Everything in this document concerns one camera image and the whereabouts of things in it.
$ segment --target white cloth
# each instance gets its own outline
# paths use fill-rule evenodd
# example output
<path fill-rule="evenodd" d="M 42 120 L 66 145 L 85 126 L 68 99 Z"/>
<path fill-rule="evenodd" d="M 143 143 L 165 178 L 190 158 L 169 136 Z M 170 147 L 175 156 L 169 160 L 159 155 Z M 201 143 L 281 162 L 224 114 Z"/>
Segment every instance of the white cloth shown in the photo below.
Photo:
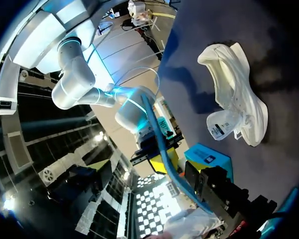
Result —
<path fill-rule="evenodd" d="M 182 211 L 169 218 L 164 225 L 164 232 L 170 233 L 172 239 L 193 239 L 222 224 L 215 214 L 197 208 L 192 213 Z"/>

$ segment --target shoe label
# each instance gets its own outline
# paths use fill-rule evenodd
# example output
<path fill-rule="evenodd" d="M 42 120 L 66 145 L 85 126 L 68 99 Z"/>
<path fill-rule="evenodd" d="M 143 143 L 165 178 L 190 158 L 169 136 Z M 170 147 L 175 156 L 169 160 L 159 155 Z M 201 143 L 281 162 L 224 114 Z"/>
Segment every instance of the shoe label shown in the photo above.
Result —
<path fill-rule="evenodd" d="M 222 128 L 227 132 L 230 129 L 229 123 L 225 122 L 221 126 L 219 124 L 215 124 L 215 127 L 210 130 L 215 139 L 220 138 L 225 134 Z"/>

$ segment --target blue label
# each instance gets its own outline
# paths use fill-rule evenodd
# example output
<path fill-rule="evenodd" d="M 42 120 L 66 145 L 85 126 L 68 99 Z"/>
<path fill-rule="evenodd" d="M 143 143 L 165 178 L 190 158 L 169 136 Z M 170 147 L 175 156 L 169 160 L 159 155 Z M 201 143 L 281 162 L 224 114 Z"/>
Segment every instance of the blue label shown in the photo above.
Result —
<path fill-rule="evenodd" d="M 160 116 L 157 118 L 159 127 L 160 127 L 160 131 L 167 137 L 167 131 L 171 131 L 172 130 L 168 127 L 167 121 L 165 120 L 165 118 L 163 116 Z"/>

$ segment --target dark gray table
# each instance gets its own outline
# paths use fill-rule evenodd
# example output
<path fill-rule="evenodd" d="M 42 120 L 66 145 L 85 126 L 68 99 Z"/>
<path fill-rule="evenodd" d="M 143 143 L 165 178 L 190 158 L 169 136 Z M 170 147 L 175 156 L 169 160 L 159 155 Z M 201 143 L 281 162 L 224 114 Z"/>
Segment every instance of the dark gray table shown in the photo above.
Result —
<path fill-rule="evenodd" d="M 229 155 L 235 183 L 251 198 L 262 194 L 278 205 L 299 183 L 299 42 L 279 17 L 252 0 L 183 1 L 158 70 L 160 91 L 188 145 L 199 142 Z M 252 88 L 268 106 L 267 134 L 255 148 L 233 134 L 215 141 L 206 127 L 207 116 L 220 108 L 211 75 L 197 57 L 208 45 L 225 42 L 241 44 Z"/>

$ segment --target blue box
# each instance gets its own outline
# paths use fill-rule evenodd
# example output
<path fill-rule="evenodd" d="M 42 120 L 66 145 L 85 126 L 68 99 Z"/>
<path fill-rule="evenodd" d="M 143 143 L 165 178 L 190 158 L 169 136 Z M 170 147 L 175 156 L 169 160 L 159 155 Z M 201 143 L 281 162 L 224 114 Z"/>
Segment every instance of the blue box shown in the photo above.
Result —
<path fill-rule="evenodd" d="M 189 160 L 198 171 L 206 167 L 220 166 L 227 171 L 227 178 L 229 178 L 232 183 L 234 182 L 231 158 L 227 155 L 199 143 L 189 148 L 184 154 L 186 159 Z"/>

